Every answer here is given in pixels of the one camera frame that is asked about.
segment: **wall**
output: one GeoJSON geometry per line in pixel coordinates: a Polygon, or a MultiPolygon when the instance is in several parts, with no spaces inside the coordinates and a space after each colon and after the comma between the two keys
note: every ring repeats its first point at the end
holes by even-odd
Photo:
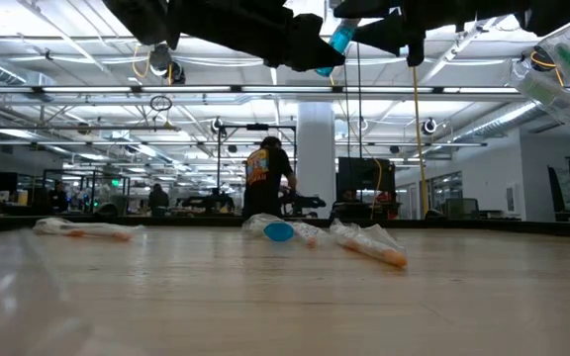
{"type": "Polygon", "coordinates": [[[0,150],[0,171],[42,177],[44,169],[62,169],[62,157],[47,151],[31,151],[26,147],[16,146],[12,154],[0,150]]]}
{"type": "MultiPolygon", "coordinates": [[[[502,138],[486,140],[487,147],[461,148],[449,161],[427,161],[426,178],[461,172],[463,197],[476,198],[480,210],[507,210],[506,188],[518,185],[520,216],[525,219],[523,161],[521,136],[518,129],[507,132],[502,138]]],[[[400,172],[397,186],[420,184],[419,169],[400,172]]]]}
{"type": "Polygon", "coordinates": [[[570,135],[562,128],[546,134],[525,134],[521,145],[527,220],[555,222],[547,166],[568,169],[570,135]]]}

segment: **white ceiling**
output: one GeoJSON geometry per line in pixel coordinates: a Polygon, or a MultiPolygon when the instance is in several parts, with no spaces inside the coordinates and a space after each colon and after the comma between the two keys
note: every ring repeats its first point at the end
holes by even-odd
{"type": "MultiPolygon", "coordinates": [[[[32,70],[44,73],[54,79],[58,85],[136,85],[136,79],[144,85],[164,85],[163,81],[150,71],[144,78],[137,78],[132,68],[133,58],[145,59],[149,48],[142,46],[135,54],[138,42],[127,29],[105,8],[101,0],[39,0],[36,2],[42,14],[57,24],[68,36],[93,58],[103,61],[110,68],[111,74],[101,71],[89,62],[76,48],[64,41],[50,25],[37,18],[21,6],[17,0],[0,0],[0,63],[10,70],[32,70]],[[54,61],[44,58],[49,50],[54,61]]],[[[287,6],[295,13],[313,12],[324,16],[324,0],[290,0],[287,6]]],[[[325,18],[323,36],[329,36],[337,25],[331,12],[325,18]]],[[[466,30],[474,24],[466,24],[466,30]]],[[[418,68],[420,77],[433,67],[439,56],[455,45],[459,35],[452,26],[428,32],[426,40],[427,61],[418,68]]],[[[509,80],[510,62],[508,59],[520,57],[538,42],[538,38],[519,29],[514,17],[509,17],[489,32],[480,34],[456,57],[446,64],[432,79],[421,85],[426,86],[504,86],[509,80]]],[[[199,39],[184,37],[179,48],[173,53],[183,66],[189,85],[213,84],[262,84],[272,85],[269,68],[262,65],[258,58],[236,52],[217,44],[210,44],[199,39]]],[[[346,81],[348,85],[411,86],[412,75],[404,60],[378,49],[362,45],[360,48],[361,77],[358,78],[357,45],[351,44],[347,50],[346,81]]],[[[136,67],[144,71],[143,61],[136,67]]],[[[330,85],[329,81],[314,71],[299,73],[287,67],[276,70],[279,85],[330,85]]],[[[332,76],[335,84],[344,84],[344,69],[337,68],[332,76]]],[[[359,116],[358,101],[349,98],[349,111],[352,117],[359,116]]],[[[343,118],[344,100],[332,100],[336,116],[343,118]]],[[[439,123],[446,123],[442,130],[459,130],[481,116],[499,108],[501,102],[420,102],[423,118],[434,118],[439,123]]],[[[273,100],[253,100],[242,105],[186,105],[186,109],[208,130],[210,122],[220,117],[227,123],[275,123],[273,100]]],[[[364,100],[361,115],[366,119],[368,128],[364,131],[366,139],[410,141],[415,139],[412,126],[415,114],[413,101],[394,103],[390,100],[364,100]]],[[[46,106],[49,114],[60,107],[46,106]]],[[[38,107],[12,106],[21,114],[37,118],[38,107]]],[[[278,103],[281,124],[295,125],[297,100],[280,100],[278,103]]],[[[142,115],[135,106],[77,106],[67,115],[57,116],[51,124],[66,125],[84,120],[94,124],[98,118],[104,124],[138,123],[142,115]]],[[[159,124],[168,119],[172,124],[200,140],[206,140],[191,123],[185,112],[171,109],[159,124]]],[[[142,140],[172,140],[179,137],[173,132],[135,133],[142,140]]],[[[241,133],[235,139],[261,139],[261,133],[241,133]]],[[[374,154],[387,154],[388,147],[372,148],[374,154]]],[[[159,147],[172,158],[180,162],[191,163],[204,154],[193,147],[159,147]]],[[[241,147],[237,155],[247,154],[251,147],[241,147]]],[[[344,154],[338,149],[338,155],[344,154]]]]}

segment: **black cap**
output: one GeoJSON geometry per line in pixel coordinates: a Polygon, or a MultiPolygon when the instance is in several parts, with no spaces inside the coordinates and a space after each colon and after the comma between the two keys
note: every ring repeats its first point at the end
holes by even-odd
{"type": "Polygon", "coordinates": [[[274,137],[274,136],[268,136],[266,138],[263,139],[263,142],[261,143],[261,148],[264,147],[281,147],[281,145],[283,145],[281,143],[281,140],[278,139],[278,137],[274,137]]]}

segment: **white column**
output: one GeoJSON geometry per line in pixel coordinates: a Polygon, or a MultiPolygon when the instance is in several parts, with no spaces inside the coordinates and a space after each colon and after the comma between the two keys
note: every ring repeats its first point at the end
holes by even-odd
{"type": "Polygon", "coordinates": [[[332,103],[298,104],[298,191],[327,203],[317,210],[327,219],[335,200],[335,133],[332,103]]]}

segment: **ceiling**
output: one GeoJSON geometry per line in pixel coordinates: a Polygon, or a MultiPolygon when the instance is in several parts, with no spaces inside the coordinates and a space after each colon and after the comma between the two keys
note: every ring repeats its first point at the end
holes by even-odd
{"type": "MultiPolygon", "coordinates": [[[[61,86],[167,84],[151,70],[146,70],[146,57],[150,47],[139,46],[138,41],[105,8],[101,0],[40,0],[36,1],[41,11],[39,15],[28,9],[32,5],[22,6],[20,1],[24,0],[0,0],[0,65],[7,70],[28,78],[35,78],[37,73],[41,73],[51,80],[50,83],[61,86]],[[74,44],[65,38],[72,39],[74,44]]],[[[326,38],[337,25],[337,20],[331,12],[326,11],[326,2],[323,0],[290,0],[286,6],[297,14],[312,12],[324,17],[325,24],[321,35],[326,38]]],[[[464,35],[456,34],[452,26],[428,32],[427,60],[418,68],[419,85],[457,88],[505,86],[509,81],[511,59],[520,57],[522,52],[530,51],[538,42],[538,38],[520,30],[513,16],[499,19],[493,24],[486,28],[487,31],[473,34],[471,41],[453,52],[442,65],[438,61],[439,58],[461,45],[464,35]]],[[[466,31],[472,34],[474,27],[475,24],[468,23],[466,31]]],[[[182,37],[178,49],[172,55],[183,67],[187,85],[331,85],[327,78],[314,71],[301,73],[287,67],[270,70],[259,58],[196,38],[182,37]]],[[[337,68],[332,74],[335,85],[413,85],[412,73],[402,58],[396,58],[367,45],[358,48],[357,44],[350,45],[346,56],[347,66],[337,68]]],[[[352,121],[355,120],[352,122],[355,128],[357,118],[361,115],[365,120],[362,128],[364,140],[411,142],[416,138],[415,102],[410,93],[400,99],[386,99],[384,95],[366,95],[361,103],[355,92],[349,95],[348,102],[343,94],[322,98],[312,95],[208,94],[207,100],[200,94],[173,94],[170,97],[174,105],[169,111],[158,114],[150,112],[147,116],[143,116],[143,112],[146,114],[150,111],[148,101],[152,95],[63,93],[51,97],[52,102],[48,103],[28,101],[23,95],[0,94],[0,125],[8,123],[10,126],[27,126],[41,123],[71,126],[84,122],[92,126],[162,126],[169,122],[175,130],[129,133],[129,138],[136,141],[187,142],[181,146],[152,146],[157,157],[151,160],[149,155],[142,152],[126,152],[123,145],[107,146],[109,148],[103,148],[104,151],[92,151],[89,147],[80,146],[62,146],[61,150],[104,155],[105,161],[137,161],[140,165],[161,163],[158,161],[159,156],[165,156],[175,165],[190,164],[197,167],[202,164],[201,171],[213,168],[216,147],[198,147],[194,144],[189,146],[188,143],[212,141],[214,138],[210,127],[215,118],[220,118],[223,123],[229,125],[264,123],[295,126],[297,103],[300,100],[331,102],[336,117],[339,120],[344,120],[345,116],[351,117],[352,121]]],[[[422,118],[436,120],[439,123],[437,136],[444,136],[472,125],[484,115],[509,103],[510,99],[490,95],[458,99],[437,99],[432,96],[420,100],[420,115],[422,118]]],[[[59,141],[111,139],[107,137],[107,131],[102,133],[105,136],[98,131],[87,135],[76,131],[36,134],[52,139],[58,137],[59,141]]],[[[241,130],[230,137],[228,143],[258,141],[265,135],[265,132],[241,130]]],[[[224,150],[222,157],[230,164],[227,167],[230,177],[225,177],[224,181],[241,181],[239,175],[242,172],[242,158],[253,149],[253,145],[240,145],[236,153],[224,150]]],[[[292,155],[293,149],[287,149],[292,155]]],[[[378,157],[394,156],[390,154],[388,146],[372,146],[369,150],[378,157]]],[[[346,155],[346,146],[337,146],[336,152],[337,156],[346,155]]],[[[74,161],[79,160],[102,163],[81,156],[74,158],[74,161]]],[[[166,174],[169,170],[151,168],[148,172],[166,174]]],[[[195,178],[187,181],[197,184],[204,180],[202,176],[194,176],[195,178]]]]}

